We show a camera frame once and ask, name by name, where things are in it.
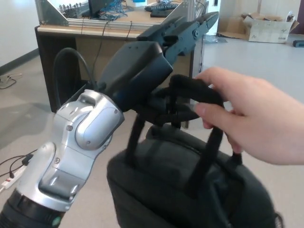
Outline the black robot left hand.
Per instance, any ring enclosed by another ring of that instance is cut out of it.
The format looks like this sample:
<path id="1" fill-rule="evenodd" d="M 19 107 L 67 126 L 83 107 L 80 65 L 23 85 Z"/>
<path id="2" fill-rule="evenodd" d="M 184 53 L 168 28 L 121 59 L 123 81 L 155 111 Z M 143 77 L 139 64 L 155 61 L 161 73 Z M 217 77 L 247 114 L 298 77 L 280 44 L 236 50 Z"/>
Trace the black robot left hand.
<path id="1" fill-rule="evenodd" d="M 103 128 L 120 126 L 124 113 L 135 110 L 155 125 L 196 118 L 177 97 L 221 105 L 220 95 L 205 83 L 173 74 L 178 56 L 190 53 L 219 17 L 217 12 L 192 21 L 183 17 L 154 25 L 133 42 L 123 45 L 102 71 L 98 90 L 97 121 Z"/>

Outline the person's bare hand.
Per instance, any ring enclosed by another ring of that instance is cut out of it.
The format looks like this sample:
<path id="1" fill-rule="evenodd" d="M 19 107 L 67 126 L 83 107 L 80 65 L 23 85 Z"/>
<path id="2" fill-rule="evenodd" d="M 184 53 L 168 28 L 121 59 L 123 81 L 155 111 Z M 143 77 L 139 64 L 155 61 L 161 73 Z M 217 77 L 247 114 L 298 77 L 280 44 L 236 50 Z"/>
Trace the person's bare hand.
<path id="1" fill-rule="evenodd" d="M 304 105 L 266 80 L 219 67 L 198 75 L 210 84 L 230 111 L 215 104 L 198 103 L 196 113 L 207 129 L 218 127 L 235 153 L 275 165 L 304 163 Z"/>

